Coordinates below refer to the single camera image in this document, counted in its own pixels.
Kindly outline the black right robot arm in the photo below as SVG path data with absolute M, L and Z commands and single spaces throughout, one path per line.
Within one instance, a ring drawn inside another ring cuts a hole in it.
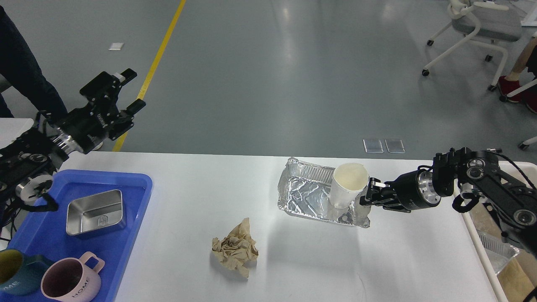
M 502 232 L 502 240 L 536 255 L 536 187 L 518 170 L 518 180 L 499 166 L 508 161 L 500 149 L 472 151 L 466 147 L 437 153 L 432 164 L 382 182 L 371 177 L 360 205 L 410 213 L 434 208 L 443 197 L 453 196 L 452 208 L 466 213 L 479 203 Z

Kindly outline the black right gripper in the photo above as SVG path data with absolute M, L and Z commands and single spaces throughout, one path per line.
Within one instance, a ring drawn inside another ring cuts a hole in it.
M 360 197 L 360 205 L 380 206 L 384 210 L 402 213 L 435 208 L 441 202 L 432 184 L 432 172 L 423 169 L 402 174 L 387 182 L 370 177 L 369 197 Z

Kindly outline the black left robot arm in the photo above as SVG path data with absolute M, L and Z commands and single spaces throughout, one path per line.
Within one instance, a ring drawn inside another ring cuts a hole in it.
M 34 124 L 1 149 L 1 226 L 13 224 L 20 210 L 57 211 L 50 195 L 53 176 L 73 152 L 88 154 L 106 139 L 116 140 L 134 125 L 146 102 L 138 98 L 126 109 L 117 108 L 122 88 L 136 78 L 128 68 L 122 73 L 102 71 L 79 93 L 88 103 L 53 122 L 48 111 L 38 111 Z

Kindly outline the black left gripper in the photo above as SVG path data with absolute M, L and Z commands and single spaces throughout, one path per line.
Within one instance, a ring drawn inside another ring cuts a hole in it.
M 102 71 L 79 93 L 91 104 L 74 109 L 63 120 L 52 143 L 66 155 L 73 152 L 88 154 L 106 139 L 117 140 L 134 126 L 134 115 L 146 102 L 136 99 L 125 110 L 117 110 L 116 103 L 123 86 L 137 77 L 128 68 L 122 73 L 109 74 Z

